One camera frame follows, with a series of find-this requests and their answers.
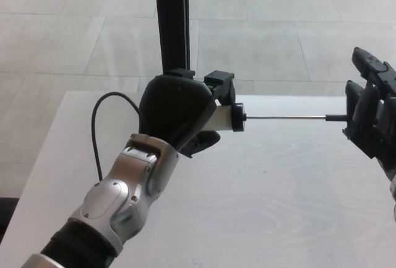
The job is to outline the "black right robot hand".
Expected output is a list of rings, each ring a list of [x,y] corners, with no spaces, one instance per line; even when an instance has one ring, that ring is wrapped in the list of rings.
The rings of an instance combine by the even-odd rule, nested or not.
[[[364,87],[346,83],[344,135],[370,159],[377,159],[386,177],[395,177],[395,70],[356,47],[352,63],[366,80]]]

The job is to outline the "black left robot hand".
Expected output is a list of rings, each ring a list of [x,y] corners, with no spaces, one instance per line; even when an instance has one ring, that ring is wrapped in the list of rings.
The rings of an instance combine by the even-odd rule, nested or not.
[[[235,103],[234,77],[213,71],[201,82],[185,69],[156,76],[139,103],[139,133],[159,138],[189,158],[215,145],[221,136],[214,130],[204,131],[204,126],[214,114],[216,102],[223,106]]]

